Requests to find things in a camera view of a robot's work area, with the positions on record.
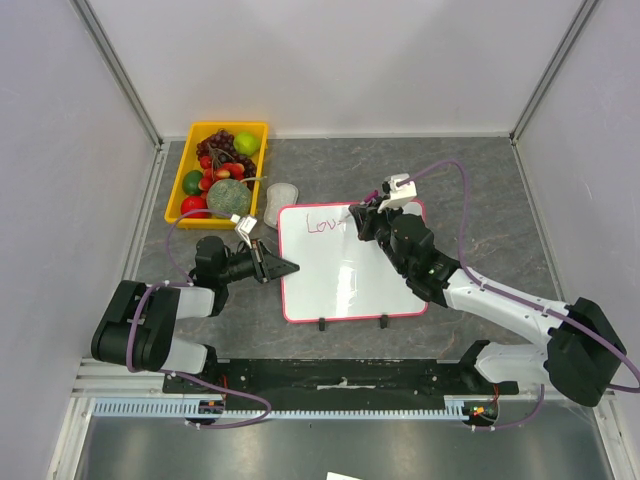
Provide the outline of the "pink framed whiteboard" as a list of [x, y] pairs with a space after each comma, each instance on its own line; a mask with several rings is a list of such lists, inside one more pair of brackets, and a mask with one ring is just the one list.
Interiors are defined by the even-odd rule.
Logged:
[[299, 266], [281, 279], [290, 323], [411, 317], [428, 308], [375, 242], [358, 239], [346, 203], [284, 207], [278, 239], [280, 256]]

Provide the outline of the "white marker purple cap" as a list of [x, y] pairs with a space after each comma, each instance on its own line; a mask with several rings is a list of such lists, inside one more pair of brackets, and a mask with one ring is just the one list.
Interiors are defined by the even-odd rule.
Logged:
[[352, 204], [357, 204], [357, 203], [366, 203], [366, 204], [370, 204], [373, 200], [376, 200], [379, 196], [379, 192], [377, 190], [373, 190], [371, 193], [369, 193], [364, 199], [362, 199], [359, 202], [354, 202], [349, 204], [346, 207], [345, 213], [343, 214], [343, 216], [341, 217], [341, 222], [346, 222], [349, 218], [352, 218], [351, 215], [348, 212], [348, 207]]

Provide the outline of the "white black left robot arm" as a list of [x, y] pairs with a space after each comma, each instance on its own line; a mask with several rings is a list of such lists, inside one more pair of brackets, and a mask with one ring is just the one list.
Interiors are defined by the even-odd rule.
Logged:
[[211, 363], [215, 351], [176, 337], [176, 322], [219, 315], [233, 282], [253, 278], [263, 284], [299, 270], [260, 240], [233, 252], [220, 237], [206, 236], [196, 245], [195, 268], [187, 282], [119, 283], [93, 335], [91, 355], [132, 371], [184, 372], [196, 392], [211, 392], [220, 378]]

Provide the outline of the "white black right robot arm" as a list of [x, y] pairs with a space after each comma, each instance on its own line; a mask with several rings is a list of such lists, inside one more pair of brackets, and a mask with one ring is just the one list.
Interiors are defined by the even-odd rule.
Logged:
[[437, 250], [419, 215], [381, 210], [374, 201], [348, 211], [359, 240], [375, 242], [416, 297], [479, 316], [526, 339], [524, 345], [482, 343], [474, 359], [458, 368], [465, 391], [481, 393], [492, 383], [534, 383], [594, 407], [610, 389], [626, 349], [598, 304], [585, 298], [565, 304], [492, 283]]

